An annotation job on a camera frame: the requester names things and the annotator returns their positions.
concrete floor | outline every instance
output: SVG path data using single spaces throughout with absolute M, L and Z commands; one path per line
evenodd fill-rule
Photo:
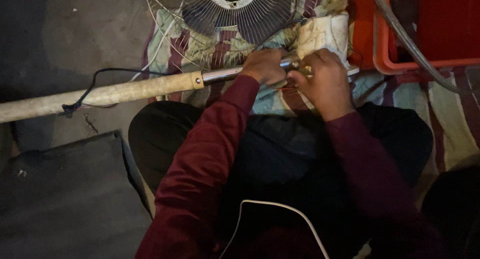
M 146 0 L 0 0 L 0 23 L 0 100 L 12 101 L 86 89 L 101 68 L 141 67 L 152 18 Z M 133 75 L 102 73 L 97 85 Z M 14 135 L 21 152 L 117 129 L 128 140 L 130 121 L 146 104 L 17 121 Z

black cable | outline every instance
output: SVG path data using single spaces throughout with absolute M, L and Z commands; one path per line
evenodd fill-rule
M 289 21 L 285 22 L 280 27 L 278 27 L 274 32 L 272 32 L 269 36 L 267 36 L 263 41 L 261 41 L 258 45 L 256 45 L 253 48 L 252 52 L 256 51 L 260 46 L 267 43 L 267 41 L 269 41 L 274 35 L 278 34 L 279 31 L 285 29 L 287 26 L 289 26 L 292 23 L 298 23 L 298 22 L 302 22 L 302 25 L 303 25 L 305 22 L 307 22 L 307 19 L 306 18 L 298 18 L 298 19 L 292 19 L 292 20 L 289 20 Z
M 135 72 L 135 73 L 155 74 L 155 75 L 159 75 L 159 76 L 167 76 L 168 75 L 168 74 L 160 73 L 160 72 L 146 71 L 146 70 L 139 70 L 139 69 L 130 69 L 130 68 L 115 68 L 115 67 L 112 67 L 112 68 L 104 68 L 104 69 L 98 70 L 93 75 L 92 84 L 90 84 L 88 89 L 85 91 L 85 93 L 83 95 L 81 95 L 81 97 L 78 99 L 78 101 L 73 103 L 72 105 L 63 104 L 61 106 L 63 108 L 63 112 L 59 113 L 58 115 L 59 116 L 67 115 L 68 118 L 71 118 L 72 113 L 74 111 L 76 111 L 78 108 L 80 108 L 82 105 L 87 105 L 87 106 L 92 106 L 92 107 L 100 107 L 100 108 L 113 108 L 113 107 L 115 107 L 116 104 L 112 104 L 112 105 L 109 105 L 109 106 L 106 106 L 106 107 L 101 107 L 101 106 L 95 106 L 95 105 L 83 104 L 82 103 L 82 101 L 85 99 L 85 97 L 87 97 L 87 95 L 90 93 L 90 91 L 95 87 L 95 82 L 97 81 L 97 75 L 99 73 L 102 73 L 102 72 L 105 72 L 105 71 L 128 71 L 128 72 Z

gray hose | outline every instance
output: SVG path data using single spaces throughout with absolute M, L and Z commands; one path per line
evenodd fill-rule
M 396 36 L 402 41 L 405 45 L 406 50 L 413 56 L 413 58 L 417 61 L 418 65 L 423 67 L 426 71 L 430 73 L 433 77 L 434 81 L 440 84 L 445 89 L 452 91 L 457 94 L 465 94 L 471 93 L 469 90 L 462 90 L 459 89 L 457 86 L 449 83 L 447 79 L 445 79 L 438 70 L 430 64 L 430 62 L 425 58 L 423 53 L 418 49 L 412 39 L 409 37 L 405 29 L 401 26 L 399 19 L 393 14 L 390 5 L 387 4 L 385 0 L 374 0 L 377 4 L 378 8 L 380 9 L 381 15 L 387 22 L 388 26 L 393 29 Z

fan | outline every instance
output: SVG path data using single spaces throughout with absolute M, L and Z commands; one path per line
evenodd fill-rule
M 292 27 L 288 22 L 312 16 L 319 0 L 147 2 L 171 47 L 201 69 L 212 70 L 240 64 L 260 44 L 290 47 L 297 39 L 299 26 Z

maroon long-sleeve shirt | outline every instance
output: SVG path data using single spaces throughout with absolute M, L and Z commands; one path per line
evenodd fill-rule
M 219 196 L 259 87 L 253 78 L 237 76 L 188 133 L 157 190 L 155 218 L 136 258 L 210 258 L 216 244 L 214 222 Z M 411 189 L 380 142 L 370 136 L 360 115 L 347 114 L 327 122 L 326 128 L 345 171 L 349 194 L 360 213 L 374 224 L 372 255 L 441 258 L 440 241 L 417 212 Z M 266 254 L 278 257 L 298 250 L 322 258 L 308 228 L 272 228 L 257 240 L 244 249 L 248 255 L 236 256 L 252 258 L 252 251 L 262 250 L 263 258 Z

